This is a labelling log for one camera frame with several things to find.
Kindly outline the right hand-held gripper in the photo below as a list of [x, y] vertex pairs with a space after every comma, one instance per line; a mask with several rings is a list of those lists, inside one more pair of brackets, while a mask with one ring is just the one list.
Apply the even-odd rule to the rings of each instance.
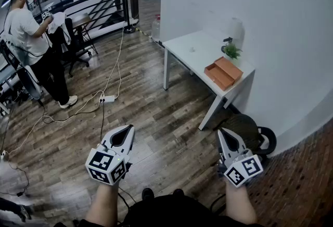
[[263, 172], [258, 155], [247, 149], [243, 139], [232, 130], [221, 128], [217, 131], [221, 159], [218, 162], [219, 178], [225, 178], [239, 188]]

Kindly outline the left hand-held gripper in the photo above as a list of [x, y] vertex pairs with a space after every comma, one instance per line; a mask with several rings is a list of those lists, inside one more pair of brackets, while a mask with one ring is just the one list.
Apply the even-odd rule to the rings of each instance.
[[107, 185], [115, 185], [123, 178], [128, 171], [126, 164], [130, 160], [128, 153], [132, 150], [134, 137], [135, 128], [131, 124], [107, 132], [102, 144], [92, 148], [86, 160], [85, 166], [90, 177]]

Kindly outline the person's left forearm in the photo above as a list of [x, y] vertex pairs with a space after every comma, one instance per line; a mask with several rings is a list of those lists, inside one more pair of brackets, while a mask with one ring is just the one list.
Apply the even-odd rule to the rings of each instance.
[[119, 184], [100, 184], [85, 220], [103, 227], [116, 227], [118, 223]]

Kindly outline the person's right forearm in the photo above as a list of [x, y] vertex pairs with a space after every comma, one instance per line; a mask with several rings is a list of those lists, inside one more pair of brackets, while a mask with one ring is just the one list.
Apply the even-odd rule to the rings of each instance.
[[235, 187], [228, 179], [226, 184], [226, 215], [246, 225], [257, 223], [257, 214], [245, 185]]

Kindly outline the black round chair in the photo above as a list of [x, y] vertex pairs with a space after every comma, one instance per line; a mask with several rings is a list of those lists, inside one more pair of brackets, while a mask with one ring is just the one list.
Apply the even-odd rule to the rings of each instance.
[[255, 121], [244, 114], [234, 114], [222, 120], [214, 130], [229, 129], [238, 134], [246, 147], [259, 156], [262, 164], [266, 163], [267, 156], [271, 154], [277, 144], [275, 133], [267, 128], [257, 126]]

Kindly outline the white power strip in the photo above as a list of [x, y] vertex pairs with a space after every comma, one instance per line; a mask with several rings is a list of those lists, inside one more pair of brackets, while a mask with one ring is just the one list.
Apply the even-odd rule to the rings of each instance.
[[108, 96], [106, 96], [106, 95], [102, 94], [100, 96], [100, 98], [99, 98], [99, 101], [101, 103], [113, 103], [115, 101], [115, 99], [116, 98], [115, 98], [114, 95], [108, 95]]

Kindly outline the person's left shoe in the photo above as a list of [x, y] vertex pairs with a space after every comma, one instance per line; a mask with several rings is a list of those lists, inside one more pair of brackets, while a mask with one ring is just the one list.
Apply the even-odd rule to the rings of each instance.
[[154, 199], [154, 193], [150, 188], [144, 188], [142, 191], [142, 201]]

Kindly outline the person's black clothing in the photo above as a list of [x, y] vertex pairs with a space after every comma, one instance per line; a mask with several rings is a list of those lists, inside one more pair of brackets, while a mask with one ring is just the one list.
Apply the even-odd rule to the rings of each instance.
[[263, 227], [244, 224], [228, 216], [217, 216], [188, 196], [147, 197], [135, 203], [123, 227]]

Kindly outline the green potted plant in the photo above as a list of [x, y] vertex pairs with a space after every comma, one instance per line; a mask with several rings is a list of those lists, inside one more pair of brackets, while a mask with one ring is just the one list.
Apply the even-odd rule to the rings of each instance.
[[231, 60], [237, 60], [241, 56], [242, 50], [237, 48], [234, 43], [227, 43], [223, 48], [223, 52]]

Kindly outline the black office chair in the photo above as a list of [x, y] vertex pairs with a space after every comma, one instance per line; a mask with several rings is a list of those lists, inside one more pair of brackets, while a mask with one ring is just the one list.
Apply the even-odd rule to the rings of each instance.
[[70, 65], [68, 74], [72, 78], [72, 70], [76, 62], [84, 63], [89, 67], [89, 62], [81, 58], [88, 50], [83, 47], [83, 42], [73, 32], [73, 23], [71, 18], [65, 18], [65, 27], [59, 26], [53, 33], [53, 46], [60, 57], [63, 66]]

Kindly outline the gray metal stand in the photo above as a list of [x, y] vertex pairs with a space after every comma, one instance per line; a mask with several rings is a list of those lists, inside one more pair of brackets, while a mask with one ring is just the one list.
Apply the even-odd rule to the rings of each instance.
[[31, 98], [38, 101], [39, 105], [44, 107], [41, 101], [43, 90], [31, 67], [19, 64], [16, 73]]

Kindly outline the white table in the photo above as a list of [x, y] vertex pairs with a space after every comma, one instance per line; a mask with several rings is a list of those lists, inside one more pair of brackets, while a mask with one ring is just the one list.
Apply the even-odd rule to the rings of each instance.
[[[213, 103], [198, 127], [199, 130], [204, 129], [225, 96], [230, 94], [224, 104], [224, 108], [227, 108], [233, 102], [235, 97], [241, 92], [246, 80], [255, 71], [248, 62], [244, 60], [237, 61], [235, 66], [243, 72], [243, 75], [233, 86], [223, 91], [204, 73], [205, 67], [224, 56], [221, 51], [222, 43], [220, 41], [209, 36], [204, 31], [197, 31], [168, 40], [163, 42], [162, 45], [164, 46], [163, 88], [165, 90], [169, 88], [170, 58], [174, 56], [216, 94]], [[189, 51], [191, 47], [195, 49], [195, 52]]]

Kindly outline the white shade table lamp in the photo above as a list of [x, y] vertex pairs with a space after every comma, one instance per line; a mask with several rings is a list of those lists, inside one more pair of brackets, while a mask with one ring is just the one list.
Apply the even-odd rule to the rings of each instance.
[[225, 52], [224, 48], [230, 43], [233, 43], [238, 49], [242, 50], [244, 35], [245, 30], [242, 21], [238, 18], [232, 17], [227, 25], [227, 37], [223, 40], [224, 45], [221, 47], [221, 51]]

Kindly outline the clear water bottle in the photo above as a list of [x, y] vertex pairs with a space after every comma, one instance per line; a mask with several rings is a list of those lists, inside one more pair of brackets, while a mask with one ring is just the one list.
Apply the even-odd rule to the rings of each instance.
[[155, 15], [155, 19], [152, 23], [151, 37], [155, 41], [159, 41], [160, 38], [160, 15]]

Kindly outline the white cloth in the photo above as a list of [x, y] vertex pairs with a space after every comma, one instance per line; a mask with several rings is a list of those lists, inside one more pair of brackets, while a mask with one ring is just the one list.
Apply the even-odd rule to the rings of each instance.
[[70, 45], [71, 37], [66, 26], [66, 14], [64, 12], [57, 12], [52, 14], [53, 21], [48, 25], [48, 34], [54, 34], [58, 28], [61, 28], [65, 36], [65, 42]]

